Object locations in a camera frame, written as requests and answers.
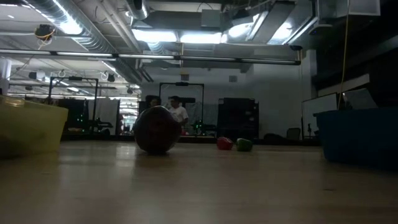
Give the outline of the white cabinet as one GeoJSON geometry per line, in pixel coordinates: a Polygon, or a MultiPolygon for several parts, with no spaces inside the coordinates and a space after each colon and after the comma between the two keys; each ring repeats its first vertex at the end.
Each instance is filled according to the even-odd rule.
{"type": "Polygon", "coordinates": [[[105,135],[116,135],[119,128],[119,100],[97,98],[88,101],[89,124],[94,132],[105,135]]]}

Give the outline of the yellow plastic basket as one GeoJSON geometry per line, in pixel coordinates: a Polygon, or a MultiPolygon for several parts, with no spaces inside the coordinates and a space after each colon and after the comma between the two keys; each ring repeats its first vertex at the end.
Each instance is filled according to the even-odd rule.
{"type": "Polygon", "coordinates": [[[68,110],[0,95],[0,159],[59,149],[68,110]]]}

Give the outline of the small red bell pepper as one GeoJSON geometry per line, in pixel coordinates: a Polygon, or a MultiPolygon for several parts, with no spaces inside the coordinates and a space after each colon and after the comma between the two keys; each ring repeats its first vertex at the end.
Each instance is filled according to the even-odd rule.
{"type": "Polygon", "coordinates": [[[219,137],[216,142],[216,146],[219,150],[230,151],[232,150],[234,142],[226,137],[219,137]]]}

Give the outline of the silver round duct pipe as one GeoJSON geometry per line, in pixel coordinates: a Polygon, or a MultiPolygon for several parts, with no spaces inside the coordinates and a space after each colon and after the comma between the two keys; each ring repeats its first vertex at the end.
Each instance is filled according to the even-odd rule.
{"type": "Polygon", "coordinates": [[[150,13],[146,0],[126,0],[130,15],[136,20],[146,19],[150,13]]]}

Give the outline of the small green bell pepper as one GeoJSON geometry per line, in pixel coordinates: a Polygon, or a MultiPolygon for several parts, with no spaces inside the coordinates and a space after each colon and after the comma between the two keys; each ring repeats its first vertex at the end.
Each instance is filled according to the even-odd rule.
{"type": "Polygon", "coordinates": [[[251,152],[253,147],[252,141],[244,138],[238,138],[236,141],[236,148],[239,152],[251,152]]]}

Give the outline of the dark red round vegetable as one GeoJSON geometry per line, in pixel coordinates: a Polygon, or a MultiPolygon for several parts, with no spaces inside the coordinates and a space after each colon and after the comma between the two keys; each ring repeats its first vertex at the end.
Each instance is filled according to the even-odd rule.
{"type": "Polygon", "coordinates": [[[148,154],[165,154],[179,140],[182,127],[167,108],[154,106],[139,114],[133,131],[140,149],[148,154]]]}

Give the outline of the long ceiling light bar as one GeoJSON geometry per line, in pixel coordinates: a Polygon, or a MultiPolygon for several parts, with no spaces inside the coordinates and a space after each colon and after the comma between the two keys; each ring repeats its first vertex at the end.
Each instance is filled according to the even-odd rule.
{"type": "Polygon", "coordinates": [[[269,64],[269,65],[300,65],[300,60],[282,60],[273,58],[236,58],[236,57],[207,57],[207,56],[191,56],[191,55],[152,55],[152,54],[117,54],[117,53],[90,53],[90,52],[61,52],[46,50],[17,50],[17,49],[0,49],[0,54],[10,55],[40,55],[53,57],[93,57],[99,59],[154,59],[154,60],[191,60],[204,62],[224,62],[224,63],[253,63],[253,64],[269,64]]]}

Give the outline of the white board panel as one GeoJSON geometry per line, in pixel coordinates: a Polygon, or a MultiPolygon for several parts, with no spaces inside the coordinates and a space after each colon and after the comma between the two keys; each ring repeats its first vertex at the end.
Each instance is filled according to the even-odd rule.
{"type": "Polygon", "coordinates": [[[312,138],[318,131],[315,114],[325,111],[337,110],[337,94],[305,100],[302,102],[302,137],[312,138]]]}

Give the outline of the black cabinet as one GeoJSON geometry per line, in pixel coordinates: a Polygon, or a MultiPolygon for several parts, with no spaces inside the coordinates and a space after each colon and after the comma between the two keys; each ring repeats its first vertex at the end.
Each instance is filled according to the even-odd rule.
{"type": "Polygon", "coordinates": [[[233,141],[259,137],[259,103],[253,98],[218,100],[217,136],[233,141]]]}

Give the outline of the black office chair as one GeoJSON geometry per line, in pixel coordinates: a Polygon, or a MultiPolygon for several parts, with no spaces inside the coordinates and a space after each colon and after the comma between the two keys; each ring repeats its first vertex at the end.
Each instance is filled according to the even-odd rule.
{"type": "Polygon", "coordinates": [[[287,130],[286,138],[293,141],[299,141],[301,138],[300,128],[289,128],[287,130]]]}

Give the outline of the silver ribbed ventilation duct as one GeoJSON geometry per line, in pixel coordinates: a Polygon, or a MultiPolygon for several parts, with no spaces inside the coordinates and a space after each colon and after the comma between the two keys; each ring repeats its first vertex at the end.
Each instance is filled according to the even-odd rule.
{"type": "Polygon", "coordinates": [[[116,53],[116,49],[101,34],[72,0],[23,0],[58,30],[94,53],[116,53]]]}

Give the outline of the grey ceiling box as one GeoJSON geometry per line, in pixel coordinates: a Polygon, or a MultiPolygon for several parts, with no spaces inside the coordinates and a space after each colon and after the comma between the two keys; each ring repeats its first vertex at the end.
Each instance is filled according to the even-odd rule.
{"type": "Polygon", "coordinates": [[[201,10],[201,27],[220,28],[221,14],[220,11],[212,9],[201,10]]]}

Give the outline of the bright ceiling light panel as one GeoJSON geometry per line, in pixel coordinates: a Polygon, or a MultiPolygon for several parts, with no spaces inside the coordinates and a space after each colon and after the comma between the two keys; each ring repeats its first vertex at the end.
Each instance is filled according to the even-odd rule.
{"type": "Polygon", "coordinates": [[[223,34],[220,32],[182,32],[181,34],[177,34],[177,31],[172,30],[164,31],[132,29],[132,33],[137,40],[147,43],[181,42],[189,44],[220,44],[225,41],[223,34]]]}

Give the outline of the blue plastic basket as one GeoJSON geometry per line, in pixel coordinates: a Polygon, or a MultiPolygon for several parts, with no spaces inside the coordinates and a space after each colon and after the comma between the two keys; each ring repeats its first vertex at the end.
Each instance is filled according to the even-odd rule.
{"type": "Polygon", "coordinates": [[[398,171],[398,108],[317,113],[325,159],[398,171]]]}

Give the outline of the grey tilted panel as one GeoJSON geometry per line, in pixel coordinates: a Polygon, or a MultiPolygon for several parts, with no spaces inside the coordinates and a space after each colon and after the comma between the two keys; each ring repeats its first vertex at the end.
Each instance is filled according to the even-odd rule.
{"type": "Polygon", "coordinates": [[[353,110],[377,108],[377,104],[367,88],[346,91],[343,93],[343,98],[346,104],[353,110]]]}

